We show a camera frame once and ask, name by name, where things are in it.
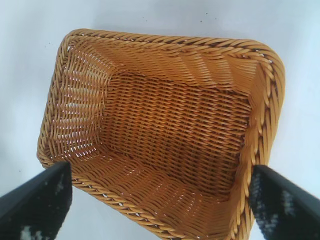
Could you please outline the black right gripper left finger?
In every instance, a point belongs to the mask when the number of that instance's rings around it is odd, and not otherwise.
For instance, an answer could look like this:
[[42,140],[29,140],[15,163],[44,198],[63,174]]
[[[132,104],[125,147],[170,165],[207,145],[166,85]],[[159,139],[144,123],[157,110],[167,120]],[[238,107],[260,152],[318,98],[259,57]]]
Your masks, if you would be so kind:
[[1,196],[2,240],[54,240],[73,199],[69,162],[58,162]]

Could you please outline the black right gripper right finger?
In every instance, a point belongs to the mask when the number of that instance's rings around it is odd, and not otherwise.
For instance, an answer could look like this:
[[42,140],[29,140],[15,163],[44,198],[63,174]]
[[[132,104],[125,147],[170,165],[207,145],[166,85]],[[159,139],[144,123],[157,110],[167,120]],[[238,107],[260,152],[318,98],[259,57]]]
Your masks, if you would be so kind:
[[266,240],[318,240],[320,200],[266,165],[255,165],[249,206]]

